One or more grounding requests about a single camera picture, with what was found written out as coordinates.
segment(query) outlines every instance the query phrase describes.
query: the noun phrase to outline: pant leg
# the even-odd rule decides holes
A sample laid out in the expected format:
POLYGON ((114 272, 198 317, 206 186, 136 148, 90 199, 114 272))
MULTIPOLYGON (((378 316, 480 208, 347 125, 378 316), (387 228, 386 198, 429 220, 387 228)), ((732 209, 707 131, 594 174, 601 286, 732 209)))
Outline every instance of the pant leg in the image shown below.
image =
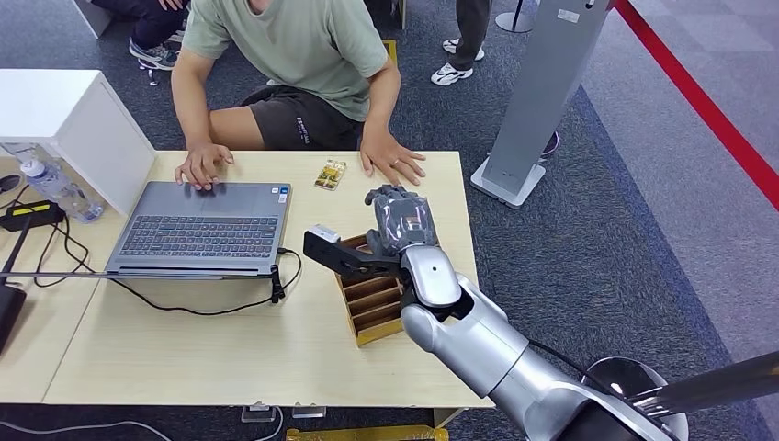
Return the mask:
POLYGON ((459 71, 473 67, 476 54, 487 36, 492 0, 457 0, 457 25, 460 42, 455 53, 449 55, 449 64, 459 71))
POLYGON ((132 40, 141 49, 162 44, 180 27, 186 17, 186 9, 165 11, 158 0, 93 0, 97 6, 122 15, 138 18, 132 30, 132 40))

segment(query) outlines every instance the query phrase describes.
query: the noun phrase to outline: stanchion base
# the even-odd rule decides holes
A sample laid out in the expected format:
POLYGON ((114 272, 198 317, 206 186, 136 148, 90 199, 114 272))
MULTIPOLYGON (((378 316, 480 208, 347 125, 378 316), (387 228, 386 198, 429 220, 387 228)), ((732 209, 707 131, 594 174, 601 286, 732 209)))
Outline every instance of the stanchion base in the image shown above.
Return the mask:
POLYGON ((514 24, 513 12, 504 12, 495 18, 495 24, 498 25, 498 28, 516 34, 523 34, 533 30, 534 21, 532 17, 520 13, 519 17, 516 18, 516 26, 512 26, 514 24))
POLYGON ((481 163, 481 166, 478 170, 476 170, 476 173, 471 175, 470 183, 478 190, 481 190, 493 198, 500 200, 502 203, 506 204, 512 209, 518 209, 520 206, 522 206, 523 203, 525 203, 525 200, 530 195, 530 192, 533 191, 533 188, 536 187, 538 181, 540 181, 547 172, 544 167, 538 164, 533 164, 533 168, 531 168, 530 173, 527 174, 527 179, 525 180, 525 183, 522 184, 522 188, 519 190, 519 194, 515 195, 506 191, 506 189, 493 184, 491 181, 484 179, 484 169, 487 167, 487 162, 489 160, 490 158, 488 157, 483 163, 481 163))
MULTIPOLYGON (((610 356, 598 360, 587 369, 587 372, 626 397, 632 397, 668 384, 668 381, 653 368, 640 361, 621 356, 610 356)), ((597 386, 587 378, 581 379, 581 383, 597 389, 597 386)), ((679 441, 689 439, 690 427, 687 424, 686 414, 677 413, 664 416, 660 418, 660 421, 671 429, 679 441)))

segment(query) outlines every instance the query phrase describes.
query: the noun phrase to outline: laptop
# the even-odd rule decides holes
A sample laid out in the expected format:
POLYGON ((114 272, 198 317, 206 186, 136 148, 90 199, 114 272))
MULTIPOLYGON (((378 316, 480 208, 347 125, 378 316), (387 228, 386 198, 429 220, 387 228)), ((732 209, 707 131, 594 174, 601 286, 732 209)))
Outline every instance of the laptop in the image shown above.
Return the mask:
POLYGON ((267 277, 290 184, 146 184, 106 265, 119 277, 267 277))

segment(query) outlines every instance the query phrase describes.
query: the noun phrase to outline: man's left hand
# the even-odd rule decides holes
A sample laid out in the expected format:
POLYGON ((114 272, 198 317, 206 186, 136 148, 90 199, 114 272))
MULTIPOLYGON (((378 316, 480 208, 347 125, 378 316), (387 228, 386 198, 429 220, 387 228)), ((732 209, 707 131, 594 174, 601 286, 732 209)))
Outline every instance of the man's left hand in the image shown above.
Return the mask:
POLYGON ((374 174, 376 167, 394 186, 401 184, 398 173, 416 186, 419 185, 417 176, 424 177, 424 170, 416 163, 416 160, 424 161, 424 156, 398 144, 384 128, 373 129, 366 124, 360 144, 360 159, 368 176, 374 174))

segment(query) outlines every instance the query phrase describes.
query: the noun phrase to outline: floor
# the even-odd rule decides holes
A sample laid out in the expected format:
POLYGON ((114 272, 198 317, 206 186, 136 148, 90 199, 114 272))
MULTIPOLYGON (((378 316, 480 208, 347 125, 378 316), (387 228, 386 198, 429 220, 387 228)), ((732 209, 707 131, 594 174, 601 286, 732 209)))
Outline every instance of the floor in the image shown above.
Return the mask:
MULTIPOLYGON (((773 1, 634 2, 776 167, 773 1), (710 17, 697 20, 692 13, 710 17), (711 31, 734 22, 732 38, 711 31)), ((532 13, 535 5, 527 3, 532 13)), ((493 16, 514 6, 495 0, 493 16)), ((66 0, 0 2, 0 67, 100 69, 152 144, 180 149, 169 82, 162 77, 160 86, 146 85, 126 52, 128 25, 115 24, 95 41, 74 14, 66 0)), ((406 31, 378 24, 382 37, 398 41, 403 74, 390 128, 413 149, 460 151, 467 178, 491 148, 532 33, 491 26, 487 57, 474 76, 440 88, 428 78, 446 60, 440 41, 457 35, 454 0, 409 2, 408 14, 406 31)), ((209 103, 234 105, 263 82, 240 53, 228 51, 209 80, 209 103)), ((631 356, 669 380, 777 349, 779 325, 771 320, 779 308, 776 212, 616 13, 559 133, 561 149, 522 209, 499 206, 466 187, 482 288, 514 326, 583 365, 631 356)), ((763 399, 692 413, 691 439, 779 439, 775 406, 763 399)), ((0 405, 0 420, 38 428, 134 418, 173 439, 250 439, 273 431, 270 424, 240 424, 238 415, 235 408, 0 405)), ((337 409, 324 420, 292 426, 430 419, 420 409, 337 409)), ((519 439, 497 411, 464 413, 449 429, 455 440, 519 439)), ((5 436, 39 439, 0 427, 5 436)), ((107 438, 153 439, 133 428, 46 439, 107 438)))

